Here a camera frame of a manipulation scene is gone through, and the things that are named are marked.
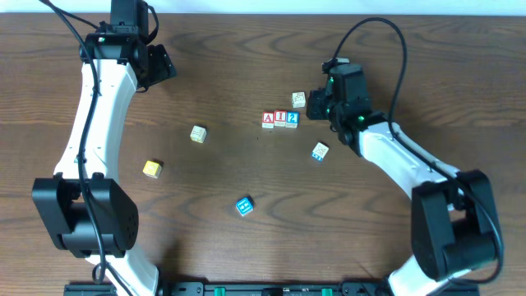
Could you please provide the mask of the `white picture block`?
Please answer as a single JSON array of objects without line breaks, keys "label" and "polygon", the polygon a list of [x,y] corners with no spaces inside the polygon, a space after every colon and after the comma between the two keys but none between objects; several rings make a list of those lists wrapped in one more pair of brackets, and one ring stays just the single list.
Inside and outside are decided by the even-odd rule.
[{"label": "white picture block", "polygon": [[307,99],[304,92],[294,92],[291,96],[292,106],[295,109],[304,108],[307,103]]}]

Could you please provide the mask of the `blue number 2 block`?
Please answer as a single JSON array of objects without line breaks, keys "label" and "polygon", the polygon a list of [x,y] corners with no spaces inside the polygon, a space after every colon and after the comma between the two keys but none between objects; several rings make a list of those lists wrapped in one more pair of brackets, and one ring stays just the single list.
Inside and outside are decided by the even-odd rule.
[{"label": "blue number 2 block", "polygon": [[297,128],[299,121],[299,112],[287,112],[285,127]]}]

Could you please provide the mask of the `red letter I block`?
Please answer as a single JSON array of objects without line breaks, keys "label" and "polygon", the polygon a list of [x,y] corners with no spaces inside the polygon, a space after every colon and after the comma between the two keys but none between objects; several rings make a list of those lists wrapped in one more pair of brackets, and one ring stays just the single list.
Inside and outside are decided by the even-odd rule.
[{"label": "red letter I block", "polygon": [[274,125],[276,127],[285,127],[287,122],[287,111],[284,110],[275,110],[274,117]]}]

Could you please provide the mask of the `red letter A block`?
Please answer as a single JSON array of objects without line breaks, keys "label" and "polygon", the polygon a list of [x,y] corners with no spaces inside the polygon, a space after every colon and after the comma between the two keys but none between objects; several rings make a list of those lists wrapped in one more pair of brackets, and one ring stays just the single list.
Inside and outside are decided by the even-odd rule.
[{"label": "red letter A block", "polygon": [[262,114],[261,126],[263,128],[274,128],[275,127],[275,113],[264,112]]}]

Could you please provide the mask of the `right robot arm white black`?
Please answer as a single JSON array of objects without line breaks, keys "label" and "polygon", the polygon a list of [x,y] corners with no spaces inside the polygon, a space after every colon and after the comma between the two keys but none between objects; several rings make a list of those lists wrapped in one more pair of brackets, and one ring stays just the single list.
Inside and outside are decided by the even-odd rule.
[{"label": "right robot arm white black", "polygon": [[342,144],[382,169],[411,200],[413,255],[390,274],[383,293],[438,295],[475,285],[465,275],[503,257],[487,176],[439,161],[373,110],[360,65],[332,58],[322,71],[327,81],[311,91],[307,117],[329,121]]}]

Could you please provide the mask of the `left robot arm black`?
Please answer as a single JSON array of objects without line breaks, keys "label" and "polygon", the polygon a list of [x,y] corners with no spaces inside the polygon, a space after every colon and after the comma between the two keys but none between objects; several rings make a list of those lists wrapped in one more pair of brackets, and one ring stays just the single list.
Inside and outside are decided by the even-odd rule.
[{"label": "left robot arm black", "polygon": [[81,97],[67,147],[49,178],[38,178],[32,199],[54,244],[93,265],[96,284],[118,295],[157,295],[159,269],[137,244],[136,204],[118,182],[118,154],[135,94],[176,76],[159,20],[139,0],[114,1],[109,22],[79,38]]}]

